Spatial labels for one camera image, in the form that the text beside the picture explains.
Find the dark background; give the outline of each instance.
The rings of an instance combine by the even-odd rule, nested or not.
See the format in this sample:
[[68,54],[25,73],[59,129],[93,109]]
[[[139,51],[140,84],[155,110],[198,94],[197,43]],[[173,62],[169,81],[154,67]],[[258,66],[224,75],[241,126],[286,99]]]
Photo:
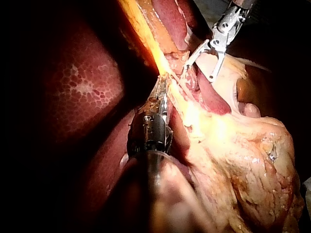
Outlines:
[[[88,17],[92,17],[92,14],[87,12],[91,9],[91,2],[79,1],[81,9]],[[3,190],[10,197],[4,199],[5,204],[9,206],[5,213],[10,218],[10,231],[23,229],[33,232],[62,232],[62,207],[56,202],[67,185],[68,179],[64,179],[64,176],[70,174],[60,168],[58,175],[53,176],[47,171],[35,168],[29,161],[27,163],[28,156],[34,151],[23,141],[27,141],[26,138],[31,132],[21,131],[18,124],[23,118],[21,109],[27,110],[27,105],[21,101],[23,92],[20,81],[29,78],[29,74],[25,73],[25,58],[29,58],[30,61],[32,57],[31,54],[25,53],[28,50],[24,48],[23,38],[35,30],[33,25],[40,16],[38,7],[42,7],[42,3],[37,1],[11,3],[8,9],[9,43],[2,45],[5,50],[9,50],[8,59],[5,57],[8,63],[4,63],[7,73],[3,77],[2,88],[5,90],[4,128],[7,139],[4,151],[11,159],[9,166],[3,163],[8,167],[4,169],[4,180],[5,183],[9,183]],[[277,93],[281,112],[279,119],[293,136],[295,165],[301,182],[304,182],[311,176],[308,95],[311,92],[311,3],[306,0],[261,0],[256,14],[258,12],[263,17],[260,19],[256,16],[260,25],[254,26],[258,30],[255,30],[257,34],[254,34],[252,43],[258,45],[258,51],[264,50],[269,53],[266,59],[271,61],[272,70],[276,74],[274,91]],[[245,27],[238,36],[242,37],[248,30],[250,29]],[[301,232],[310,232],[310,219],[306,209],[299,224]]]

